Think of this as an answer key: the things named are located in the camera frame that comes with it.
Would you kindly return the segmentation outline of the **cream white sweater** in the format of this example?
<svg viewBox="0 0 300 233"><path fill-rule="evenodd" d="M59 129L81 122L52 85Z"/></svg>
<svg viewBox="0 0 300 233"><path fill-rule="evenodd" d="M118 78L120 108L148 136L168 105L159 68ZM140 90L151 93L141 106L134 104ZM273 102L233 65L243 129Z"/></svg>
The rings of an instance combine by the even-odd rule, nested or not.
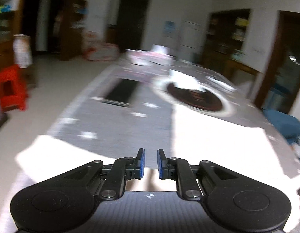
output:
<svg viewBox="0 0 300 233"><path fill-rule="evenodd" d="M295 161L279 160L264 129L244 127L176 107L171 135L173 157L184 158L193 164L210 160L283 191L292 203L285 230L291 231L299 224L297 188L300 177L290 178L284 172L284 167L294 167ZM116 148L115 155L110 149L93 153L52 136L40 135L15 159L30 179L41 182L95 159L113 163L124 154L122 148Z"/></svg>

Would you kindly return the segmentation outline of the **grey star patterned table mat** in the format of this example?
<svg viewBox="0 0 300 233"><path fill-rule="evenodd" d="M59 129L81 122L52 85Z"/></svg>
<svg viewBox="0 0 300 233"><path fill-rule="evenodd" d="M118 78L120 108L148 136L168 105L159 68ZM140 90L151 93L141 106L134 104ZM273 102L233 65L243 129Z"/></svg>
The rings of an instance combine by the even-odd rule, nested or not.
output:
<svg viewBox="0 0 300 233"><path fill-rule="evenodd" d="M223 88L222 83L226 79L222 75L184 63L176 63L173 70L192 75L202 84L220 91L236 108L236 113L231 117L206 116L244 127L264 129L271 138L279 160L295 161L294 167L284 167L285 174L290 177L300 174L300 161L284 137L238 91L232 92ZM113 65L98 75L70 103L51 126L48 134L93 153L110 149L112 155L115 155L116 148L122 148L125 151L124 156L127 156L134 149L144 148L146 166L155 168L158 149L163 149L168 156L172 156L173 111L176 107L192 110L183 105L173 105L157 96L151 88L152 79L157 76L169 77L169 72L159 65L143 68L120 61L118 65ZM104 103L103 97L122 78L140 83L131 99L131 106Z"/></svg>

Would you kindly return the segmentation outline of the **black smartphone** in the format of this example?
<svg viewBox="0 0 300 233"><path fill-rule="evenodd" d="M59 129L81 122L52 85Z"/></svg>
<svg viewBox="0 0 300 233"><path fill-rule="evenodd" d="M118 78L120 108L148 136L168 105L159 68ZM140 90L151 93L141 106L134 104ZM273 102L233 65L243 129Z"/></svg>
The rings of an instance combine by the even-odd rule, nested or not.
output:
<svg viewBox="0 0 300 233"><path fill-rule="evenodd" d="M139 81L122 78L103 97L103 102L116 106L129 107L131 106L131 99L139 84Z"/></svg>

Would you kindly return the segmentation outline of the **round black induction cooktop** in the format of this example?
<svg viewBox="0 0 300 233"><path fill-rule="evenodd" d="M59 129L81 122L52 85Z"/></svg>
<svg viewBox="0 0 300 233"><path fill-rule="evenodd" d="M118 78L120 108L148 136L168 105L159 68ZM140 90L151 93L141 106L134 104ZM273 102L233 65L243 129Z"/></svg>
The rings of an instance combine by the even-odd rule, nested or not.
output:
<svg viewBox="0 0 300 233"><path fill-rule="evenodd" d="M167 76L154 77L152 91L161 99L173 104L183 105L194 111L214 117L231 117L236 108L220 91L202 84L201 90L176 87Z"/></svg>

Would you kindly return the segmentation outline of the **white paper tissue sheet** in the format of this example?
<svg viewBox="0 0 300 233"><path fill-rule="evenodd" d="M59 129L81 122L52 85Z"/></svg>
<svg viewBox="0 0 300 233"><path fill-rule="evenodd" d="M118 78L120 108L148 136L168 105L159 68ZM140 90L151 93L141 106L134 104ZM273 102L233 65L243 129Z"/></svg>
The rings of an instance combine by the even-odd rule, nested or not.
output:
<svg viewBox="0 0 300 233"><path fill-rule="evenodd" d="M205 88L193 76L186 75L176 70L169 70L169 77L174 83L174 86L184 90L196 90L203 93L206 92Z"/></svg>

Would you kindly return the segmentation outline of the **small pink white tissue pack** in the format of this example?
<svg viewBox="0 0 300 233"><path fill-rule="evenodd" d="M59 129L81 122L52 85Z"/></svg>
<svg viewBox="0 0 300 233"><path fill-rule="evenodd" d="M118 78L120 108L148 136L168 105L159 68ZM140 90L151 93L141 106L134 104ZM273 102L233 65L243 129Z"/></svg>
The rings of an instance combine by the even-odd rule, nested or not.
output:
<svg viewBox="0 0 300 233"><path fill-rule="evenodd" d="M142 50L126 50L126 57L128 61L133 65L138 66L151 66L151 62L148 60L147 55Z"/></svg>

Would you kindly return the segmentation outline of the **pink white tissue box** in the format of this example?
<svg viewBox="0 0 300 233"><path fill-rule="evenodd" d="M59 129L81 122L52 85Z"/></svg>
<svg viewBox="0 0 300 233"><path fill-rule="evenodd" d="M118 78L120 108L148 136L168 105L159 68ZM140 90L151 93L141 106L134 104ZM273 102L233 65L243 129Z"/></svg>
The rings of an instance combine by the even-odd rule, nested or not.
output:
<svg viewBox="0 0 300 233"><path fill-rule="evenodd" d="M149 61L158 65L169 66L174 57L169 55L169 48L162 45L153 45L149 52Z"/></svg>

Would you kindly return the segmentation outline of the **pink dotted play tent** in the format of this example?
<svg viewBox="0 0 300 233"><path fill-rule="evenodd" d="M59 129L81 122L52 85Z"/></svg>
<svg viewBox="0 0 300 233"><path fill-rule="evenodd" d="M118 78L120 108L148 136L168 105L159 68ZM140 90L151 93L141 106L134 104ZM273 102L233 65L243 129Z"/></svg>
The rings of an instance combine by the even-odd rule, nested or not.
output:
<svg viewBox="0 0 300 233"><path fill-rule="evenodd" d="M106 43L98 32L82 32L82 55L88 61L114 61L119 56L118 46Z"/></svg>

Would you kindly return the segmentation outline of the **water dispenser with blue bottle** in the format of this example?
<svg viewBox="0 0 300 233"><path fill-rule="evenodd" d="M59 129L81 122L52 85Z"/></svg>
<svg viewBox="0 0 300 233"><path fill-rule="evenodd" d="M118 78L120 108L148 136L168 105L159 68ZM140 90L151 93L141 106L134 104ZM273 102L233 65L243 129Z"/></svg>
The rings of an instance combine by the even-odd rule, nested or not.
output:
<svg viewBox="0 0 300 233"><path fill-rule="evenodd" d="M176 43L176 25L175 22L166 21L163 30L163 45L168 47L169 52L172 53L175 49Z"/></svg>

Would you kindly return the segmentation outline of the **dark wooden display cabinet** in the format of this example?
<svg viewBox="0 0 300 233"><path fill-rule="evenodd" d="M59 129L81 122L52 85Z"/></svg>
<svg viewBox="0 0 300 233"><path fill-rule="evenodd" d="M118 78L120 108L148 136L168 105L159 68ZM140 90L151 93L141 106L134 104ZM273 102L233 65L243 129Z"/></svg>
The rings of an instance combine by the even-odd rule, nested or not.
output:
<svg viewBox="0 0 300 233"><path fill-rule="evenodd" d="M242 50L251 9L225 10L210 14L199 64L223 74L227 61Z"/></svg>

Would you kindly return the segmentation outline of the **blue sofa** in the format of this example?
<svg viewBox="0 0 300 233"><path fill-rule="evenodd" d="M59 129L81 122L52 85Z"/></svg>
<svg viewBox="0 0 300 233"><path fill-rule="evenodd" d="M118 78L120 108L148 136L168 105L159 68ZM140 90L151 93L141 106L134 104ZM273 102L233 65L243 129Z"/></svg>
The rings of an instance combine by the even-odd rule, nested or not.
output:
<svg viewBox="0 0 300 233"><path fill-rule="evenodd" d="M276 110L263 110L263 114L286 139L300 161L300 121L294 116Z"/></svg>

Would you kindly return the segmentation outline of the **white refrigerator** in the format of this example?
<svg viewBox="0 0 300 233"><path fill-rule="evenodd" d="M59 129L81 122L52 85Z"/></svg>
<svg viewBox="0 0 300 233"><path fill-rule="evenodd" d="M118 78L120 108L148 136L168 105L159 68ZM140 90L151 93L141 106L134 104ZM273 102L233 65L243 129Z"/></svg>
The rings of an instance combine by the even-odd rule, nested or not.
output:
<svg viewBox="0 0 300 233"><path fill-rule="evenodd" d="M199 53L202 37L202 27L200 24L184 21L180 32L178 58L192 63Z"/></svg>

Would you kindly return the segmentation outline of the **red plastic stool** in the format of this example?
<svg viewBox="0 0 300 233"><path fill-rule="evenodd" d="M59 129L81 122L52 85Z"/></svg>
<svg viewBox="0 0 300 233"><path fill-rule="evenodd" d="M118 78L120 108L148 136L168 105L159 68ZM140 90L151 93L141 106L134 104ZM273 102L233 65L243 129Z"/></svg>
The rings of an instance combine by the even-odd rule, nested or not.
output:
<svg viewBox="0 0 300 233"><path fill-rule="evenodd" d="M16 107L26 110L26 83L21 77L20 68L12 65L0 70L0 106L3 111Z"/></svg>

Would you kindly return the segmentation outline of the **paper bag on floor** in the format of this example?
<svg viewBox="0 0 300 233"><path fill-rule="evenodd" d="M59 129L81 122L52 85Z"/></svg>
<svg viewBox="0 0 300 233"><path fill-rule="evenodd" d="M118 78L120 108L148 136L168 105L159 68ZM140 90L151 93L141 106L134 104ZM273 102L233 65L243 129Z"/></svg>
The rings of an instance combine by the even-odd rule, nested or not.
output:
<svg viewBox="0 0 300 233"><path fill-rule="evenodd" d="M33 64L29 36L24 34L15 34L13 51L14 63L20 68L28 68Z"/></svg>

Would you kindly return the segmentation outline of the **dark shelf cabinet left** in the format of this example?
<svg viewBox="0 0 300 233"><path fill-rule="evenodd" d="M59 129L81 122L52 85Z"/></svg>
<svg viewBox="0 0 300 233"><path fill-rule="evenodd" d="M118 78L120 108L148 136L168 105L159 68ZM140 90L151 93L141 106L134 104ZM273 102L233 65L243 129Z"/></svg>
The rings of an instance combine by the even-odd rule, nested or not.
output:
<svg viewBox="0 0 300 233"><path fill-rule="evenodd" d="M62 61L79 56L87 0L49 0L47 51Z"/></svg>

